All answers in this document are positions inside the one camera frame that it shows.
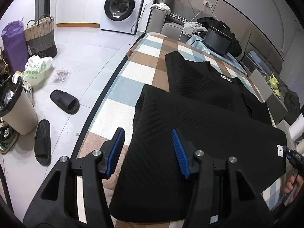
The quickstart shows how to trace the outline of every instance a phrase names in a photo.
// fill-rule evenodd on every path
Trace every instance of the black slipper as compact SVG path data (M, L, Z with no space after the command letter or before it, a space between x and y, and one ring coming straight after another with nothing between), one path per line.
M41 120L35 136L35 157L42 165L51 162L51 127L48 120Z
M51 93L51 100L68 114L75 114L79 110L80 104L77 98L60 90Z

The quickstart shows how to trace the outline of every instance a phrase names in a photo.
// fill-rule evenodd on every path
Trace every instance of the yellow-green object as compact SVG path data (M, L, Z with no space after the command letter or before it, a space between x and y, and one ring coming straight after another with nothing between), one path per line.
M274 90L279 88L279 82L273 74L270 76L269 83Z
M280 95L280 92L279 92L279 90L275 90L275 94L278 96L278 98L281 98L281 95Z

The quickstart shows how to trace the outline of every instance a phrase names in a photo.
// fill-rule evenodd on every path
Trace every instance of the white cabinet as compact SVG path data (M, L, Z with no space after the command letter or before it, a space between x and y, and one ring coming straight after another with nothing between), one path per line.
M100 23L102 0L57 0L57 23Z
M84 23L100 23L102 0L85 0Z

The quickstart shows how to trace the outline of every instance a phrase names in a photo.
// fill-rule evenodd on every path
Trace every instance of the washing machine door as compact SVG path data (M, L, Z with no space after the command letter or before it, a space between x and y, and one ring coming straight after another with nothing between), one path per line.
M134 0L106 0L104 11L107 17L113 21L127 19L135 8Z

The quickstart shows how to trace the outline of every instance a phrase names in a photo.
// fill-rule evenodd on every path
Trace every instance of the folded black garment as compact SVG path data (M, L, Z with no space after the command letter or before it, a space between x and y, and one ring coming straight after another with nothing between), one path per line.
M174 51L165 56L169 90L185 97L216 105L271 125L266 103L261 103L239 78L228 78L209 61L187 61Z
M109 209L126 222L184 219L193 182L182 175L171 133L179 128L213 158L235 156L261 193L285 173L283 131L235 112L144 85L135 106L133 137Z

